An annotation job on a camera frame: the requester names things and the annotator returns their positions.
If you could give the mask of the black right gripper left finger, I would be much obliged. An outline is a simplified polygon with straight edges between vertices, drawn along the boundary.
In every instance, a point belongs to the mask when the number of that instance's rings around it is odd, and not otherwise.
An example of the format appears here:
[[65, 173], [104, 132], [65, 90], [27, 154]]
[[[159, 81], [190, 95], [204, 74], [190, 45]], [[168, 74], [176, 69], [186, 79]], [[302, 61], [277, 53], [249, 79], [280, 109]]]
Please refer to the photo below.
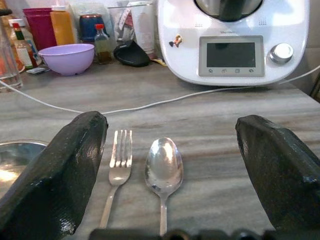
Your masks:
[[60, 240], [82, 222], [96, 183], [108, 122], [76, 116], [29, 163], [0, 201], [3, 240]]

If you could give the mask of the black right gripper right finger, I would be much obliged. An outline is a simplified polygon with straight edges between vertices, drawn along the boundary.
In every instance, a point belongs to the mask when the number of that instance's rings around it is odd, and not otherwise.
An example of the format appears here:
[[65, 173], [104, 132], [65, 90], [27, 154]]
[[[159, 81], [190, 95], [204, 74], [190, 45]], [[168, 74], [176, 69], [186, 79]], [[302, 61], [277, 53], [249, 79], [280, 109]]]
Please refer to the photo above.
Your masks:
[[237, 119], [248, 176], [276, 230], [320, 228], [320, 159], [290, 129], [259, 115]]

